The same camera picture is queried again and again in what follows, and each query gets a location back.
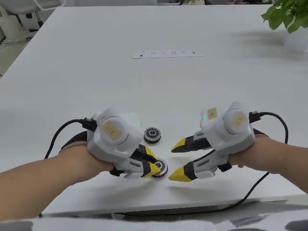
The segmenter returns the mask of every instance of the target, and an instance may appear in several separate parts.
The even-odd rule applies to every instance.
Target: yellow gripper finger
[[[159,173],[161,170],[155,164],[149,162],[143,162],[143,175],[141,177],[146,178]]]

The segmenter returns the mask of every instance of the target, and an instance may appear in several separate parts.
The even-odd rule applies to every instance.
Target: hand
[[[60,158],[67,163],[74,174],[74,183],[87,181],[104,171],[111,171],[112,163],[101,161],[92,156],[85,145],[72,146],[61,151]]]
[[[230,155],[229,162],[231,165],[276,174],[280,172],[285,145],[264,135],[256,135],[256,142],[247,150]]]

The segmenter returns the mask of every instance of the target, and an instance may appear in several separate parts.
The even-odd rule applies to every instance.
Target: sticker
[[[131,57],[133,59],[154,59],[154,58],[204,57],[204,55],[196,50],[133,51]]]
[[[113,141],[118,140],[122,136],[122,132],[111,121],[104,123],[102,129]]]
[[[217,118],[217,108],[214,107],[212,109],[209,109],[207,111],[207,117],[208,117],[209,120]]]
[[[232,121],[233,127],[238,130],[241,125],[246,122],[247,116],[242,111],[238,111],[235,113],[234,119]]]

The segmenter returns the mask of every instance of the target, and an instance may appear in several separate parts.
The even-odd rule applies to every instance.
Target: black strap
[[[65,148],[66,146],[68,146],[72,143],[75,143],[75,142],[79,142],[79,141],[87,142],[87,132],[86,131],[81,132],[81,133],[75,135],[73,138],[71,138],[65,145],[62,146],[61,150],[63,148]]]

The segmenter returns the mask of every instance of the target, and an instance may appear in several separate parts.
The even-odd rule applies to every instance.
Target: power strip
[[[204,57],[202,53],[196,50],[181,51],[134,51],[131,54],[133,59],[153,59],[153,58],[180,58],[180,57]]]

